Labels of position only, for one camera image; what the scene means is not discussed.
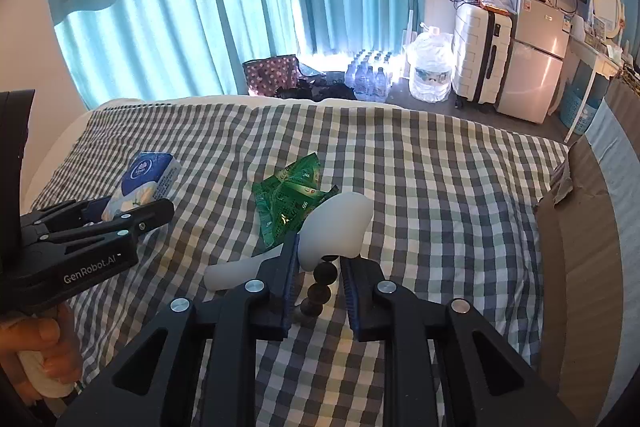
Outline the person's left hand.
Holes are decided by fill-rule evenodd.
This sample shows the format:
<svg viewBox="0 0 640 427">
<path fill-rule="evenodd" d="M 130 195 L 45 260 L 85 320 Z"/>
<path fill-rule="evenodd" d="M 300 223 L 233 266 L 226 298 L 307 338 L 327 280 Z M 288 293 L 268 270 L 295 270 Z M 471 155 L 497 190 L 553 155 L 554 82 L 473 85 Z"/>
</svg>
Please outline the person's left hand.
<svg viewBox="0 0 640 427">
<path fill-rule="evenodd" d="M 25 319 L 1 329 L 1 367 L 14 390 L 30 407 L 42 399 L 23 371 L 18 351 L 37 351 L 43 357 L 43 370 L 61 384 L 81 380 L 82 358 L 74 329 L 74 314 L 67 303 L 56 308 L 56 317 Z"/>
</svg>

